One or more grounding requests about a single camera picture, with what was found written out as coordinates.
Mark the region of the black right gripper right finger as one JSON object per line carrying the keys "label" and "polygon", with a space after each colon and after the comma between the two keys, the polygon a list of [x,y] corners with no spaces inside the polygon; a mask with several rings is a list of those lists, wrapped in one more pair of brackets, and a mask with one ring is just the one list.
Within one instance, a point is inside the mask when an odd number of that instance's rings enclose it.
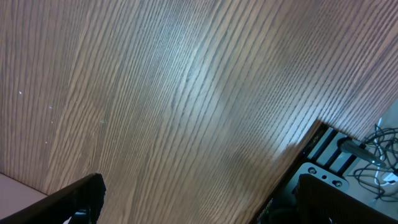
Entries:
{"label": "black right gripper right finger", "polygon": [[299,177],[296,199],[301,223],[397,224],[397,220],[310,174]]}

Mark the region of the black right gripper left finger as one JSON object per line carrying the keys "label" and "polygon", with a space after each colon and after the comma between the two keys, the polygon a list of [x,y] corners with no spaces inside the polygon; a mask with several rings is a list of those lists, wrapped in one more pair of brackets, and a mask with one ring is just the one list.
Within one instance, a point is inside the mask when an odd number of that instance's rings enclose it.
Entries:
{"label": "black right gripper left finger", "polygon": [[103,176],[93,173],[6,218],[2,224],[96,224],[104,205]]}

